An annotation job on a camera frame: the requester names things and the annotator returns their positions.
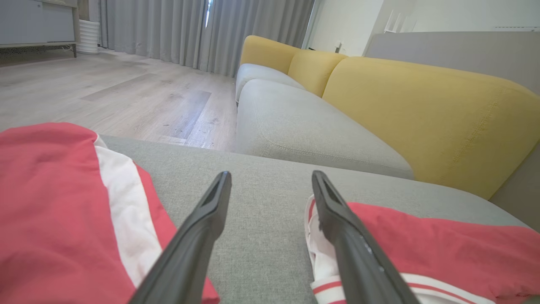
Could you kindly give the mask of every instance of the red fabric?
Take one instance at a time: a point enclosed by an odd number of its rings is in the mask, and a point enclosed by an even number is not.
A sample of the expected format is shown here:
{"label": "red fabric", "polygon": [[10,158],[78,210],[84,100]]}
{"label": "red fabric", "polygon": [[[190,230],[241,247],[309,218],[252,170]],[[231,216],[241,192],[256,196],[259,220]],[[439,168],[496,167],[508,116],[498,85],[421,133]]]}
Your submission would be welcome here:
{"label": "red fabric", "polygon": [[317,294],[319,292],[323,292],[325,290],[328,290],[330,288],[334,288],[334,287],[337,287],[337,286],[341,286],[341,281],[327,283],[327,284],[321,285],[319,287],[313,288],[313,293]]}
{"label": "red fabric", "polygon": [[497,303],[540,294],[540,234],[514,226],[420,219],[349,203],[401,273],[437,279]]}
{"label": "red fabric", "polygon": [[[94,148],[96,133],[46,123],[0,134],[0,302],[126,303],[135,291],[120,260]],[[159,242],[176,229],[138,168]],[[217,293],[207,279],[207,300]]]}

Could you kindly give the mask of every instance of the red and white garment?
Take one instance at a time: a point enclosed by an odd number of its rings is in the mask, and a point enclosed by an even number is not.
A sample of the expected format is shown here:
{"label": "red and white garment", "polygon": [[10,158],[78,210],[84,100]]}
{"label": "red and white garment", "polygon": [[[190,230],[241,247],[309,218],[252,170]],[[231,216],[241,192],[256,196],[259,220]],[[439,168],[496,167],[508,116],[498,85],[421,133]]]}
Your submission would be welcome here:
{"label": "red and white garment", "polygon": [[[176,231],[150,175],[95,132],[0,134],[1,303],[126,303]],[[202,302],[219,303],[208,278]]]}
{"label": "red and white garment", "polygon": [[[519,304],[540,294],[540,234],[514,226],[420,219],[348,203],[423,304]],[[344,304],[334,247],[319,230],[315,200],[305,233],[319,304]]]}

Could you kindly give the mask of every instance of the sofa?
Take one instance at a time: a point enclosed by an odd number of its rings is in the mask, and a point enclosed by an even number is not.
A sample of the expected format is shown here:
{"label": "sofa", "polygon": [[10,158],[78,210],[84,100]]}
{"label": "sofa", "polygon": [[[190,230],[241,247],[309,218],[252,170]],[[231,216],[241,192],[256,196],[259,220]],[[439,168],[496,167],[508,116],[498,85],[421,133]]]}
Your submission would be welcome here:
{"label": "sofa", "polygon": [[540,97],[512,81],[257,36],[244,42],[237,101],[237,153],[413,179],[484,199],[540,139]]}
{"label": "sofa", "polygon": [[176,226],[216,174],[232,174],[225,229],[214,245],[208,277],[222,304],[316,303],[303,217],[313,170],[324,171],[347,201],[385,206],[419,217],[488,225],[526,225],[471,193],[399,177],[102,136],[152,176]]}

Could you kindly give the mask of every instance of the floor plank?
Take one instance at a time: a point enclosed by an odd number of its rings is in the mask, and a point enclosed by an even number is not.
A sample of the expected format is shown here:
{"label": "floor plank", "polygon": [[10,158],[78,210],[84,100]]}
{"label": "floor plank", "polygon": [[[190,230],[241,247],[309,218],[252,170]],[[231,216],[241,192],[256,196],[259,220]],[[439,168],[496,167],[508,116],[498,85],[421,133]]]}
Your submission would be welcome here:
{"label": "floor plank", "polygon": [[0,58],[0,131],[65,121],[105,135],[234,150],[233,78],[105,49],[16,59]]}

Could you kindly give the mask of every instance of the white wall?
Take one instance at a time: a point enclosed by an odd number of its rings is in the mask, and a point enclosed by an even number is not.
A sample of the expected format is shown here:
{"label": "white wall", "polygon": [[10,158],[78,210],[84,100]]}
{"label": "white wall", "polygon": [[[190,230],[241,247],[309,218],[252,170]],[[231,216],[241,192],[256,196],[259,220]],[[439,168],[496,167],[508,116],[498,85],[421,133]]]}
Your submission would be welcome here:
{"label": "white wall", "polygon": [[390,18],[390,14],[394,11],[394,14],[401,14],[400,19],[403,20],[405,16],[410,16],[414,10],[416,0],[384,0],[379,15],[373,24],[371,35],[369,36],[369,42],[373,35],[384,33],[384,28]]}
{"label": "white wall", "polygon": [[540,27],[540,0],[417,0],[415,32]]}
{"label": "white wall", "polygon": [[334,52],[341,41],[340,53],[362,56],[382,4],[383,0],[324,0],[309,47]]}

